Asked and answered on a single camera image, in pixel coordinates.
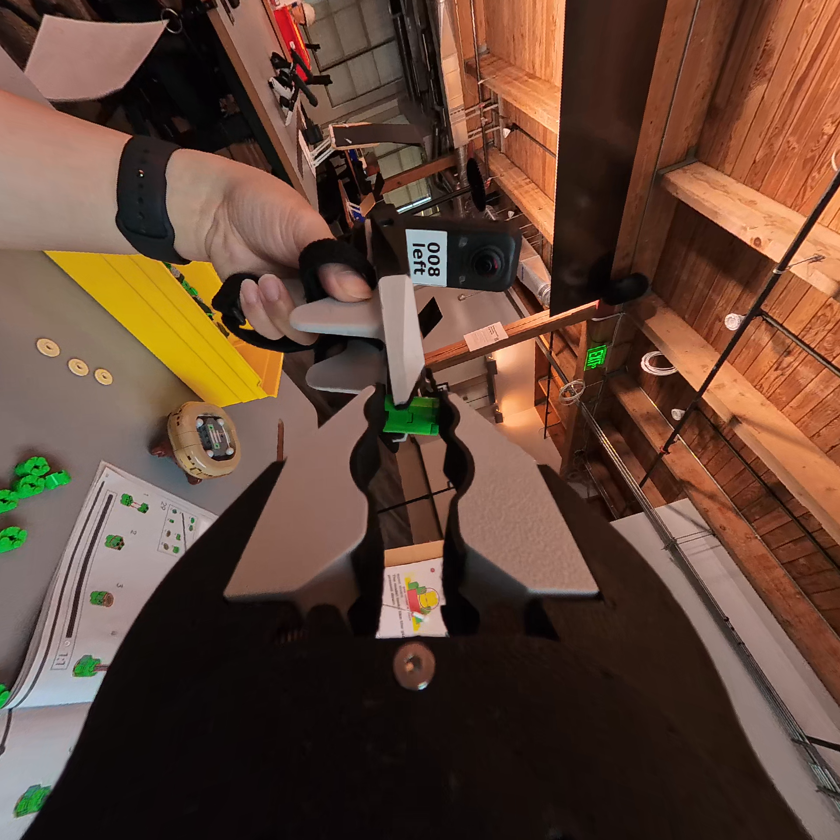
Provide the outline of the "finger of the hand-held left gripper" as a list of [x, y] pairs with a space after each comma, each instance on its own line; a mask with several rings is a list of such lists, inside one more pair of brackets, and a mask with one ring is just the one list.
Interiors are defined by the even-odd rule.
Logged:
[[405, 405], [413, 399], [425, 368], [413, 283], [407, 275], [386, 276], [377, 290], [392, 399]]

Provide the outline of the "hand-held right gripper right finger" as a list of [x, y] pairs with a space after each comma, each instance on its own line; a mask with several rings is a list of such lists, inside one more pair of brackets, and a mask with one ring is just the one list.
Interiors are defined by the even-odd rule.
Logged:
[[441, 438], [455, 490], [442, 571], [448, 634], [555, 636], [545, 602], [600, 591], [547, 481], [552, 470], [455, 394], [441, 395]]

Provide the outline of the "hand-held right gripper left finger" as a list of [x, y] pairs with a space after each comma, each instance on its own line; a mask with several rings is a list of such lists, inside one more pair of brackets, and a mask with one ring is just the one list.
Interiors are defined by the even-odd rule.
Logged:
[[384, 548], [370, 483], [382, 460], [385, 388], [365, 387], [286, 458], [224, 592], [229, 601], [332, 606], [374, 636]]

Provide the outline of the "green brick piece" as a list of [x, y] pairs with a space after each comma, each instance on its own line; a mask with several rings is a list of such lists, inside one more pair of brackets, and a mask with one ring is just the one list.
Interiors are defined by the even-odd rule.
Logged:
[[416, 396], [407, 407], [395, 405], [391, 395], [385, 395], [386, 434], [437, 436], [439, 434], [440, 400], [436, 397]]

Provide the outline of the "person's left forearm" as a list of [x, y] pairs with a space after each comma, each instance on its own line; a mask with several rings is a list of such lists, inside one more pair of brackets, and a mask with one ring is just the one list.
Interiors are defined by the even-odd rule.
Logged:
[[132, 255], [116, 222], [129, 135], [1, 94], [1, 248]]

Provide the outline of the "grey desk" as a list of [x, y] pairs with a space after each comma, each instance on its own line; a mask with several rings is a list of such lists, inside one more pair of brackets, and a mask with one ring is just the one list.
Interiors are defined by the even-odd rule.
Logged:
[[[54, 340], [60, 355], [36, 349]], [[71, 483], [20, 503], [11, 523], [26, 544], [2, 554], [2, 677], [14, 687], [41, 607], [100, 463], [105, 461], [213, 513], [216, 520], [158, 584], [125, 635], [92, 703], [15, 720], [2, 758], [2, 838], [280, 836], [279, 759], [290, 713], [243, 717], [281, 654], [288, 604], [230, 602], [227, 582], [285, 460], [318, 428], [316, 408], [282, 364], [277, 397], [234, 406], [241, 460], [229, 476], [190, 486], [150, 446], [194, 393], [41, 252], [2, 251], [2, 488], [14, 468], [44, 456]], [[89, 374], [75, 376], [71, 358]], [[100, 385], [104, 368], [113, 383]], [[51, 785], [41, 810], [15, 819], [30, 785]]]

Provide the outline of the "person's left hand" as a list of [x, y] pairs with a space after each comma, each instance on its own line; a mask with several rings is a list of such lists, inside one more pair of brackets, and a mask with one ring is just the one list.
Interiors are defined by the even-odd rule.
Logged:
[[211, 263], [222, 280], [255, 275], [238, 294], [249, 326], [268, 340], [315, 343], [317, 334], [290, 323], [298, 301], [289, 282], [298, 275], [302, 250], [333, 238], [319, 213], [276, 177], [213, 154], [174, 152], [165, 175], [177, 253]]

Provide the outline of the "cardboard box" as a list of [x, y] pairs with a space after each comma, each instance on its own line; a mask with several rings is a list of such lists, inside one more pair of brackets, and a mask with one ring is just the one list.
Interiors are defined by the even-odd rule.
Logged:
[[440, 561], [444, 556], [444, 540], [423, 542], [400, 548], [387, 549], [384, 553], [384, 566], [391, 568], [399, 565], [421, 563], [429, 560]]

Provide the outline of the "white illustrated leaflet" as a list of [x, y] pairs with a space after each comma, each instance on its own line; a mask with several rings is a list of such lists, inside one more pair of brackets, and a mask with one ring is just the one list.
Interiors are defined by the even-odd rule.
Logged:
[[441, 558], [386, 567], [377, 638], [446, 637]]

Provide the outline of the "black hanging panel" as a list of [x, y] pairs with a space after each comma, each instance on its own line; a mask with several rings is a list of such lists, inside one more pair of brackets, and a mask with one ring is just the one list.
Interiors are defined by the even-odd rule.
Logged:
[[550, 313], [609, 279], [666, 1], [569, 1], [554, 198]]

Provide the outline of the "brick instruction booklet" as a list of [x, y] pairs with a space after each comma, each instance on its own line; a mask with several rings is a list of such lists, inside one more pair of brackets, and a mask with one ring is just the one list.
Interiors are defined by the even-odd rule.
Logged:
[[2, 706], [2, 758], [13, 750], [20, 713], [51, 716], [92, 703], [144, 604], [215, 520], [188, 500], [100, 463]]

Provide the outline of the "yellow plastic bin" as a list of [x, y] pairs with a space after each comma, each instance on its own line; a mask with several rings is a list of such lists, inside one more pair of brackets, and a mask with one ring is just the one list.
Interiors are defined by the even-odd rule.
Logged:
[[200, 306], [221, 287], [208, 263], [183, 266], [175, 276], [141, 255], [46, 254], [205, 403], [277, 395], [282, 355], [246, 345]]

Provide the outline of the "wooden workbench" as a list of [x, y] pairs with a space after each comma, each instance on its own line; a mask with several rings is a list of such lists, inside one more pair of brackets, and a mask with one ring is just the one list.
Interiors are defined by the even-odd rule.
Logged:
[[279, 41], [262, 1], [205, 2], [206, 15], [227, 59], [224, 72], [270, 169], [316, 206], [315, 175], [304, 161], [295, 122], [285, 124], [269, 79]]

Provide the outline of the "black wrist watch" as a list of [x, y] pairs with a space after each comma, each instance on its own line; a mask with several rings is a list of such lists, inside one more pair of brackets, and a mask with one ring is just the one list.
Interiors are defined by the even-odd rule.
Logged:
[[129, 138], [119, 160], [115, 224], [142, 256], [184, 266], [189, 260], [175, 249], [175, 231], [166, 206], [166, 169], [173, 143], [151, 136]]

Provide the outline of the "beige sheet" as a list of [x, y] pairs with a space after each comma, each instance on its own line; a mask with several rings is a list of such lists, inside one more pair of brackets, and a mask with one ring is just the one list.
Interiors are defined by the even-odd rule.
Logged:
[[165, 21], [101, 23], [46, 15], [24, 74], [47, 100], [91, 101], [121, 90], [165, 31]]

